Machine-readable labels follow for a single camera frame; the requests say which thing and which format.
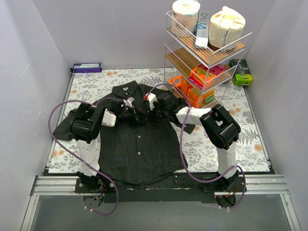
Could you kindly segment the black pinstriped shirt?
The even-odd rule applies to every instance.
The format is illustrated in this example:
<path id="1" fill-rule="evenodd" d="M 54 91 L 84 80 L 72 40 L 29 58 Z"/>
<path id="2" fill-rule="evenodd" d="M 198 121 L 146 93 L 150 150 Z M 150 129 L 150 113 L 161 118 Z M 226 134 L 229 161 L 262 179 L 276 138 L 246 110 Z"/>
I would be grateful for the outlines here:
<path id="1" fill-rule="evenodd" d="M 159 181 L 188 165 L 180 156 L 178 135 L 167 118 L 147 121 L 144 95 L 150 86 L 136 81 L 114 86 L 99 106 L 111 109 L 112 98 L 134 98 L 138 121 L 121 121 L 100 129 L 100 171 L 114 180 L 135 185 Z"/>

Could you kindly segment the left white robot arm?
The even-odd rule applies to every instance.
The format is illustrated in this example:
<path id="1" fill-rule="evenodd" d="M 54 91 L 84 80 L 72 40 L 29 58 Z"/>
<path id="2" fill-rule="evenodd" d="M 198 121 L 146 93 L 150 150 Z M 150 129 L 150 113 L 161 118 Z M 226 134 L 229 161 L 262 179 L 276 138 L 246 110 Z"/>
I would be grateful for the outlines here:
<path id="1" fill-rule="evenodd" d="M 86 187 L 93 193 L 98 192 L 103 185 L 102 180 L 96 176 L 100 170 L 96 157 L 96 139 L 101 127 L 116 127 L 121 122 L 138 121 L 134 101 L 132 97 L 127 100 L 113 99 L 110 110 L 98 105 L 81 103 L 70 120 L 70 133 L 79 147 L 81 159 L 85 161 L 81 174 L 89 177 Z"/>

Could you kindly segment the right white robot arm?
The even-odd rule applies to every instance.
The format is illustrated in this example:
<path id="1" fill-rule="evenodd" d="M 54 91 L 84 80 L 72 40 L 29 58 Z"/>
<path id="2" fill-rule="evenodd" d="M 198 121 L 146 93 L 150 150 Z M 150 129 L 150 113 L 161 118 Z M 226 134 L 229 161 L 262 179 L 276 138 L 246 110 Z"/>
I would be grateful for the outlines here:
<path id="1" fill-rule="evenodd" d="M 212 180 L 199 180 L 188 170 L 185 162 L 184 169 L 196 182 L 213 183 L 218 181 L 218 187 L 223 191 L 229 191 L 235 186 L 240 167 L 236 165 L 235 147 L 239 139 L 241 128 L 222 105 L 217 104 L 212 108 L 194 108 L 190 105 L 180 105 L 180 98 L 173 101 L 171 97 L 163 93 L 156 96 L 148 93 L 144 101 L 149 106 L 149 112 L 157 117 L 168 118 L 174 124 L 181 126 L 180 149 L 182 148 L 182 136 L 185 126 L 202 126 L 216 147 L 218 153 L 218 176 Z"/>

